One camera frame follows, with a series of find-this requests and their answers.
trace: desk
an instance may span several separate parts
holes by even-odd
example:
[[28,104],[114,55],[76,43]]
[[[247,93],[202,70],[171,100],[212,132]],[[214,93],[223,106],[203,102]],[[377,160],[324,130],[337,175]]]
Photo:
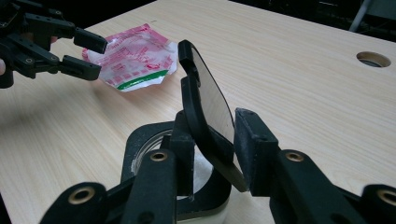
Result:
[[[283,149],[308,154],[337,186],[396,186],[396,44],[226,0],[159,0],[88,30],[113,35],[148,23],[204,57],[231,110],[257,112]],[[357,60],[385,55],[384,68]],[[80,57],[70,40],[56,55]],[[67,188],[120,183],[136,128],[182,108],[181,66],[163,84],[121,93],[100,80],[15,75],[0,90],[0,190],[15,224],[37,223]],[[233,191],[225,223],[271,223],[267,198]]]

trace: wooden table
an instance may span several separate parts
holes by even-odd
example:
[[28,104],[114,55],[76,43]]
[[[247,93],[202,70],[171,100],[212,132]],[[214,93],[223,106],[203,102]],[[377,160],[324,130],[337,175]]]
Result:
[[[255,111],[283,149],[308,154],[337,186],[396,186],[396,44],[226,0],[159,0],[88,30],[109,36],[148,23],[200,50],[231,110]],[[62,39],[58,56],[81,58]],[[392,64],[377,68],[357,54]],[[67,188],[120,183],[136,128],[182,109],[181,66],[161,85],[119,92],[62,74],[15,75],[0,90],[0,190],[15,224],[37,223]],[[225,223],[271,223],[268,198],[233,191]]]

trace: plastic bag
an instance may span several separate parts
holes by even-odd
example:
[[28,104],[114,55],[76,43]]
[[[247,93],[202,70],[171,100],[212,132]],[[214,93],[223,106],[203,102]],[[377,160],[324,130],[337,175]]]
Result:
[[177,43],[148,24],[106,38],[104,54],[83,49],[82,58],[102,66],[99,78],[119,91],[162,83],[177,70]]

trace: crumpled wrapper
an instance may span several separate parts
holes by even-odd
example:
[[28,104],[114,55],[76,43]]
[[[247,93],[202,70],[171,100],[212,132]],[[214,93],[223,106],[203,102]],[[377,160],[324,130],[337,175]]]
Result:
[[104,54],[83,49],[82,58],[102,66],[99,78],[119,91],[161,84],[177,70],[177,43],[144,24],[106,38]]

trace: table hole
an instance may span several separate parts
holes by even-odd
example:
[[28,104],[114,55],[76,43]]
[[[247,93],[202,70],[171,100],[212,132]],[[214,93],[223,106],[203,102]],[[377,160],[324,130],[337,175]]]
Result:
[[356,58],[361,63],[367,64],[372,67],[388,67],[391,64],[390,59],[385,57],[384,55],[369,51],[358,53],[356,55]]

